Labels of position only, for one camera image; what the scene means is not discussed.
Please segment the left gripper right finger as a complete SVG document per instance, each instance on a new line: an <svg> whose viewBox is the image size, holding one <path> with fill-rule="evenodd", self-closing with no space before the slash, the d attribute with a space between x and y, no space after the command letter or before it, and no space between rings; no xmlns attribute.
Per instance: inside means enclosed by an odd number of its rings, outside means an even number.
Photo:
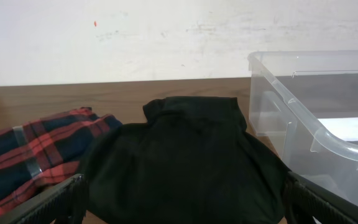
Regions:
<svg viewBox="0 0 358 224"><path fill-rule="evenodd" d="M283 190L283 206L288 224L358 224L358 206L288 172Z"/></svg>

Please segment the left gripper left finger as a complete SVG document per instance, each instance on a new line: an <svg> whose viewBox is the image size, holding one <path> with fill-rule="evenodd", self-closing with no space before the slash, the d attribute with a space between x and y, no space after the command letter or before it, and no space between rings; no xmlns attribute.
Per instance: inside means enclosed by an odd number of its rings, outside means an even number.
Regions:
<svg viewBox="0 0 358 224"><path fill-rule="evenodd" d="M88 181L75 174L0 216L0 224L81 224L87 204Z"/></svg>

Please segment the clear plastic storage bin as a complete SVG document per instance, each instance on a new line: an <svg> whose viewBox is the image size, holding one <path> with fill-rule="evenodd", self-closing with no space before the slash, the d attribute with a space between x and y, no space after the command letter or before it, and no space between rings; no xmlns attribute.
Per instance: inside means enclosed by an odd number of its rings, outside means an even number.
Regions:
<svg viewBox="0 0 358 224"><path fill-rule="evenodd" d="M321 118L358 117L358 50L253 52L249 123L295 173L358 206L358 141Z"/></svg>

